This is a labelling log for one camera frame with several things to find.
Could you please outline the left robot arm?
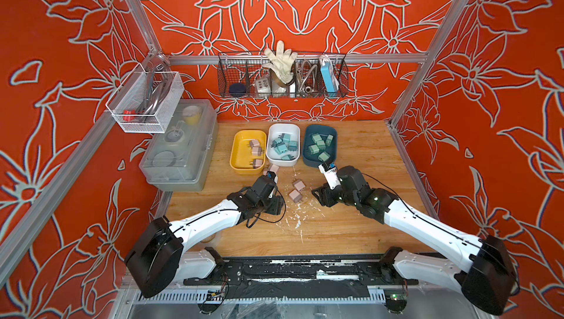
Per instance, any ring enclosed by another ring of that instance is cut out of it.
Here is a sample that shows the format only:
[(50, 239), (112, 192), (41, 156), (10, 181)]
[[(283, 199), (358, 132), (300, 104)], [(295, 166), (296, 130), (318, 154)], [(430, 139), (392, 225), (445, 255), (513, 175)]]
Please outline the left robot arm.
[(208, 210), (178, 221), (154, 219), (125, 258), (126, 267), (144, 298), (161, 293), (173, 282), (205, 279), (223, 267), (212, 248), (191, 249), (205, 239), (239, 224), (252, 228), (266, 213), (278, 216), (285, 205), (275, 172), (261, 175), (251, 187), (229, 194)]

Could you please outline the green plug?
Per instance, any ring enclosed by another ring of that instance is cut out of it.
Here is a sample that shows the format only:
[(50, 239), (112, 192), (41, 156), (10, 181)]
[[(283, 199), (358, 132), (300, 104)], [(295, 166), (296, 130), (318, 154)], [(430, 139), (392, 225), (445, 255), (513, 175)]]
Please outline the green plug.
[(327, 162), (330, 159), (330, 154), (328, 154), (327, 152), (321, 152), (317, 156), (317, 159), (322, 163)]
[(320, 149), (320, 151), (326, 150), (326, 144), (324, 141), (319, 141), (316, 145)]
[(327, 135), (325, 138), (325, 145), (326, 147), (331, 147), (333, 144), (333, 140), (334, 140), (334, 136), (333, 135)]
[(319, 141), (323, 141), (321, 135), (320, 135), (320, 134), (317, 134), (317, 133), (312, 134), (312, 135), (311, 135), (311, 139), (312, 139), (312, 141), (313, 141), (315, 144), (317, 144)]
[(308, 151), (312, 155), (317, 155), (320, 153), (320, 147), (318, 147), (317, 144), (312, 144), (311, 146), (308, 147)]

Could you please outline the pink plug bottom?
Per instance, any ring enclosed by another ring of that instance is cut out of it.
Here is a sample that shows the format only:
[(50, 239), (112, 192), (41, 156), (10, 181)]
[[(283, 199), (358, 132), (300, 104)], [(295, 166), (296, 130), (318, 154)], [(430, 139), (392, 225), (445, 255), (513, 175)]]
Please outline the pink plug bottom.
[(261, 146), (260, 142), (257, 139), (250, 140), (249, 145), (251, 148), (256, 148)]

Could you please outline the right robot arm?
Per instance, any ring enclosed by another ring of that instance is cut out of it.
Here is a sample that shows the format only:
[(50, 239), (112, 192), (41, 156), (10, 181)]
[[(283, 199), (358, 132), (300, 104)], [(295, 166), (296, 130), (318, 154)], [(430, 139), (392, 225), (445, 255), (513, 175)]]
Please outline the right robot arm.
[(318, 169), (326, 182), (312, 193), (322, 206), (355, 207), (364, 217), (398, 229), (440, 254), (431, 257), (390, 248), (387, 260), (403, 279), (448, 288), (495, 316), (520, 291), (517, 272), (500, 238), (479, 238), (421, 213), (395, 192), (371, 187), (366, 175), (353, 166), (339, 169), (333, 163), (322, 163)]

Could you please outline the green plug top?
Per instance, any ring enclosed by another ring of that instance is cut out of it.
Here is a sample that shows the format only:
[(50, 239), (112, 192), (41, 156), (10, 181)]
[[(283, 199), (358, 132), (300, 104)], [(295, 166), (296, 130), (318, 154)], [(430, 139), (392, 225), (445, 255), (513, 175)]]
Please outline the green plug top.
[(326, 150), (326, 144), (324, 141), (319, 141), (316, 145), (320, 149), (320, 151)]

